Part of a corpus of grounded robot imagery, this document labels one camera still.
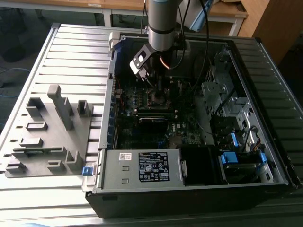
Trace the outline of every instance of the motherboard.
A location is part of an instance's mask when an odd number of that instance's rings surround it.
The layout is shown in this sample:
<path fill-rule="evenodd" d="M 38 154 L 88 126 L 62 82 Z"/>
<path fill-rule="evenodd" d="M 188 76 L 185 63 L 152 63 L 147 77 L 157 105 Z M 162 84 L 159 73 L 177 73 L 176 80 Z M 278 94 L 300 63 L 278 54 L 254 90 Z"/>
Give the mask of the motherboard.
<path fill-rule="evenodd" d="M 118 90 L 119 149 L 176 149 L 181 144 L 200 144 L 199 126 L 192 107 L 169 106 L 155 101 L 153 88 Z"/>

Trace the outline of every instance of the floor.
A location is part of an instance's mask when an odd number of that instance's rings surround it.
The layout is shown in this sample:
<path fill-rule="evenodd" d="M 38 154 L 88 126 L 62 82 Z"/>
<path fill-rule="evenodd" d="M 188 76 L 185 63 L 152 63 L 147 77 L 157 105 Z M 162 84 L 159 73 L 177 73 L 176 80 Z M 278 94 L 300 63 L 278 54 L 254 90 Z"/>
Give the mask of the floor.
<path fill-rule="evenodd" d="M 59 22 L 64 24 L 77 24 L 95 26 L 96 19 L 98 25 L 104 26 L 103 15 L 94 15 L 93 13 L 79 13 L 79 12 L 61 12 L 61 11 L 42 11 L 43 18 L 39 19 L 33 9 L 24 9 L 22 18 L 26 25 L 26 31 L 19 35 L 20 42 L 26 50 L 25 57 L 15 63 L 5 62 L 0 56 L 0 72 L 1 67 L 5 68 L 25 68 L 31 70 L 35 60 L 40 52 L 41 47 L 47 37 L 52 23 Z M 141 17 L 137 16 L 123 16 L 123 22 L 119 22 L 118 15 L 113 15 L 113 26 L 140 28 Z M 144 18 L 143 24 L 147 24 L 147 18 Z M 26 79 L 28 73 L 26 71 L 6 71 L 0 73 L 0 95 L 3 96 L 18 96 Z M 0 132 L 2 131 L 5 122 L 7 121 L 10 112 L 17 100 L 15 98 L 4 98 L 0 96 Z"/>
<path fill-rule="evenodd" d="M 77 25 L 96 25 L 96 19 L 99 26 L 103 26 L 103 16 L 93 13 L 79 12 L 61 12 L 61 11 L 42 11 L 43 17 L 39 19 L 36 12 L 31 9 L 24 9 L 22 18 L 25 22 L 26 31 L 19 35 L 20 42 L 26 50 L 25 57 L 15 63 L 8 63 L 0 56 L 0 68 L 25 68 L 30 70 L 39 54 L 39 51 L 47 37 L 52 23 L 59 22 L 64 24 Z M 123 16 L 123 22 L 119 22 L 118 15 L 113 15 L 113 26 L 140 28 L 141 17 Z M 143 25 L 147 24 L 147 18 L 144 18 Z M 292 48 L 279 66 L 282 74 L 285 76 L 289 86 L 294 91 L 299 101 L 303 103 L 302 77 L 303 74 L 303 48 L 298 46 Z M 25 71 L 0 71 L 0 95 L 18 96 L 28 73 Z M 14 107 L 17 98 L 4 98 L 0 96 L 0 132 L 4 127 L 9 114 Z"/>

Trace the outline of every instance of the black cable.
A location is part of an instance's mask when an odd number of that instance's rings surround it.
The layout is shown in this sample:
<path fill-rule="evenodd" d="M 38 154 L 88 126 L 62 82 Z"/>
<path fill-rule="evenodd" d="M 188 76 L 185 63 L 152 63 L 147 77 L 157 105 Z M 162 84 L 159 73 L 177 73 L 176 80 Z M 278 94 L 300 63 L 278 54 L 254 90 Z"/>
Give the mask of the black cable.
<path fill-rule="evenodd" d="M 145 5 L 145 14 L 146 14 L 146 16 L 148 17 L 147 8 L 146 8 L 146 1 L 144 1 L 144 5 Z"/>
<path fill-rule="evenodd" d="M 185 13 L 184 13 L 184 17 L 183 17 L 183 26 L 184 26 L 185 19 L 186 19 L 186 16 L 187 16 L 187 12 L 188 12 L 188 9 L 189 9 L 189 4 L 190 4 L 190 0 L 188 0 L 188 4 L 187 4 L 187 6 L 186 6 L 186 10 L 185 10 Z"/>
<path fill-rule="evenodd" d="M 197 122 L 197 124 L 199 125 L 200 129 L 202 129 L 202 131 L 204 131 L 204 132 L 207 133 L 207 134 L 213 135 L 212 133 L 206 131 L 206 130 L 200 125 L 200 123 L 199 123 L 198 120 L 196 120 L 196 122 Z"/>
<path fill-rule="evenodd" d="M 141 25 L 140 25 L 141 34 L 142 34 L 143 17 L 144 17 L 144 12 L 145 12 L 145 10 L 146 10 L 146 2 L 145 2 L 145 0 L 144 0 L 144 7 L 143 7 L 142 18 L 141 18 Z"/>
<path fill-rule="evenodd" d="M 218 111 L 225 105 L 225 103 L 231 98 L 233 93 L 236 91 L 236 88 L 233 88 L 231 92 L 227 95 L 227 97 L 224 99 L 224 101 L 218 106 L 218 108 L 215 111 L 215 115 L 218 113 Z"/>
<path fill-rule="evenodd" d="M 205 54 L 204 54 L 204 59 L 203 59 L 203 64 L 202 64 L 202 68 L 201 68 L 201 71 L 200 71 L 200 75 L 199 75 L 199 77 L 198 77 L 195 85 L 193 86 L 192 90 L 194 90 L 196 88 L 196 86 L 198 85 L 198 82 L 200 80 L 200 77 L 202 75 L 202 72 L 203 72 L 203 69 L 204 69 L 204 66 L 205 66 L 205 62 L 206 62 L 206 57 L 207 57 L 207 52 L 208 52 L 208 41 L 209 41 L 209 27 L 208 27 L 207 11 L 206 11 L 205 5 L 202 2 L 202 0 L 199 0 L 199 1 L 200 1 L 201 6 L 202 6 L 204 15 L 205 15 L 205 23 L 206 23 L 206 48 L 205 48 Z"/>
<path fill-rule="evenodd" d="M 186 17 L 186 14 L 188 12 L 188 8 L 189 8 L 189 4 L 190 4 L 190 0 L 188 1 L 186 10 L 185 10 L 185 14 L 184 17 Z M 179 10 L 179 14 L 180 14 L 180 20 L 181 20 L 181 33 L 182 33 L 182 43 L 183 43 L 183 51 L 182 51 L 182 56 L 180 58 L 180 61 L 178 62 L 177 65 L 173 66 L 173 67 L 169 67 L 167 66 L 164 62 L 163 59 L 160 57 L 160 60 L 162 62 L 162 64 L 168 69 L 168 70 L 174 70 L 175 68 L 177 68 L 183 61 L 184 59 L 184 54 L 185 54 L 185 48 L 186 48 L 186 43 L 185 43 L 185 34 L 184 34 L 184 20 L 182 19 L 182 14 L 181 14 L 181 10 L 180 7 L 178 6 L 178 10 Z"/>
<path fill-rule="evenodd" d="M 137 16 L 134 17 L 133 23 L 135 22 L 136 19 L 137 19 Z"/>
<path fill-rule="evenodd" d="M 244 140 L 242 152 L 245 152 L 246 143 L 247 143 L 248 137 L 250 136 L 250 131 L 253 130 L 254 128 L 257 128 L 257 127 L 256 127 L 255 125 L 252 125 L 252 126 L 248 129 L 248 132 L 247 132 L 247 134 L 246 134 L 246 136 L 245 136 L 245 140 Z"/>
<path fill-rule="evenodd" d="M 148 79 L 146 79 L 146 82 L 147 82 L 150 86 L 155 87 L 154 85 L 152 85 L 152 83 L 151 83 Z"/>
<path fill-rule="evenodd" d="M 118 14 L 115 14 L 115 16 L 118 17 L 118 18 L 120 19 L 120 17 L 119 17 Z M 129 15 L 127 15 L 127 16 L 122 16 L 122 18 L 128 18 L 128 16 L 129 16 Z"/>
<path fill-rule="evenodd" d="M 188 95 L 190 95 L 193 91 L 195 91 L 196 89 L 196 86 L 198 85 L 198 82 L 200 80 L 200 77 L 202 75 L 202 72 L 203 72 L 203 69 L 204 69 L 204 66 L 205 66 L 205 62 L 206 62 L 206 57 L 207 57 L 207 53 L 208 53 L 208 42 L 209 42 L 209 26 L 208 26 L 208 17 L 207 17 L 207 11 L 206 11 L 206 8 L 205 8 L 205 5 L 204 3 L 202 2 L 202 0 L 199 0 L 200 1 L 200 4 L 202 6 L 202 9 L 203 9 L 203 12 L 204 12 L 204 15 L 205 15 L 205 25 L 206 25 L 206 48 L 205 48 L 205 54 L 204 54 L 204 60 L 203 60 L 203 64 L 202 64 L 202 68 L 201 68 L 201 71 L 200 71 L 200 74 L 199 74 L 199 77 L 195 83 L 195 85 L 193 85 L 192 89 L 190 90 L 190 92 L 188 92 L 186 95 L 179 95 L 175 100 L 173 100 L 170 104 L 176 102 L 178 99 L 180 99 L 181 97 L 187 97 Z"/>

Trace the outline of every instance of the aluminum extrusion table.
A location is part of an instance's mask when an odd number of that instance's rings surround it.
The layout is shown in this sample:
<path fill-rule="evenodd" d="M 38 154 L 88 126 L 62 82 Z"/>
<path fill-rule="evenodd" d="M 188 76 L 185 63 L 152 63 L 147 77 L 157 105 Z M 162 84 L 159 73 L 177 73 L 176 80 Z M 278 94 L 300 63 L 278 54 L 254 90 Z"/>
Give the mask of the aluminum extrusion table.
<path fill-rule="evenodd" d="M 82 176 L 50 176 L 13 178 L 5 177 L 5 167 L 10 159 L 11 150 L 3 145 L 18 137 L 22 125 L 22 114 L 26 114 L 25 105 L 33 96 L 39 96 L 44 102 L 51 102 L 46 93 L 50 84 L 59 84 L 62 94 L 71 103 L 86 99 L 94 105 L 93 122 L 89 133 L 86 162 L 94 162 L 98 157 L 98 140 L 102 121 L 104 88 L 108 75 L 108 39 L 110 32 L 119 30 L 138 33 L 135 29 L 102 28 L 95 26 L 75 26 L 54 24 L 32 71 L 22 89 L 16 105 L 0 135 L 0 226 L 17 226 L 24 223 L 38 223 L 47 226 L 99 226 L 99 225 L 182 225 L 201 222 L 231 221 L 242 226 L 237 220 L 275 217 L 269 223 L 281 223 L 283 218 L 294 218 L 303 214 L 302 191 L 284 199 L 267 201 L 257 207 L 241 212 L 212 213 L 202 216 L 172 216 L 128 219 L 99 219 L 89 206 L 81 190 Z M 267 96 L 267 105 L 283 114 L 286 106 L 301 110 L 272 63 L 261 43 L 254 39 L 232 39 L 251 74 L 256 87 Z M 289 100 L 277 103 L 275 92 L 284 92 Z M 275 120 L 279 126 L 279 116 Z M 283 121 L 296 124 L 287 113 L 280 117 Z M 287 133 L 289 126 L 280 126 Z M 302 140 L 293 140 L 302 145 Z M 291 158 L 297 174 L 303 177 L 303 168 L 297 148 Z"/>

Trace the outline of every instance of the table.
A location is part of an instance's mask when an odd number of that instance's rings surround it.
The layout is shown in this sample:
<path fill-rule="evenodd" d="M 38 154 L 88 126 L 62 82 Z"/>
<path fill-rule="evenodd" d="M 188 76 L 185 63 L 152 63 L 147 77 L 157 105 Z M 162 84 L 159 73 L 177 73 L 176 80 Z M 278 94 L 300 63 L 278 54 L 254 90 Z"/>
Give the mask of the table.
<path fill-rule="evenodd" d="M 54 177 L 28 177 L 8 179 L 5 177 L 6 163 L 10 160 L 11 149 L 4 148 L 6 140 L 20 137 L 20 128 L 24 125 L 22 115 L 26 114 L 25 105 L 30 97 L 41 97 L 50 101 L 47 96 L 49 84 L 59 84 L 62 93 L 71 103 L 79 99 L 87 99 L 94 105 L 92 129 L 90 129 L 85 162 L 94 162 L 98 158 L 98 140 L 102 121 L 104 93 L 100 87 L 105 87 L 107 77 L 104 67 L 90 68 L 86 60 L 92 64 L 96 58 L 100 62 L 108 63 L 108 39 L 113 31 L 124 33 L 139 33 L 139 29 L 106 28 L 99 26 L 54 25 L 37 57 L 30 75 L 21 91 L 13 111 L 0 135 L 0 226 L 18 226 L 25 223 L 38 223 L 47 226 L 222 226 L 222 222 L 229 221 L 234 227 L 255 226 L 262 223 L 264 226 L 279 226 L 279 223 L 288 223 L 291 218 L 303 220 L 303 194 L 302 190 L 283 199 L 272 199 L 258 205 L 251 210 L 211 213 L 205 215 L 179 215 L 151 218 L 123 218 L 100 219 L 90 207 L 82 192 L 82 176 L 54 176 Z M 278 86 L 282 75 L 278 73 L 271 59 L 264 52 L 262 45 L 258 46 L 254 39 L 230 37 L 239 51 L 245 54 L 243 61 L 250 72 L 252 80 L 258 84 L 260 91 L 274 83 Z M 71 67 L 77 62 L 77 70 Z M 301 161 L 294 164 L 299 177 L 303 177 Z"/>
<path fill-rule="evenodd" d="M 112 15 L 141 16 L 143 0 L 0 0 L 2 7 L 102 13 L 105 27 L 112 26 Z M 218 2 L 211 8 L 209 21 L 232 23 L 229 35 L 237 36 L 247 12 L 235 3 Z"/>

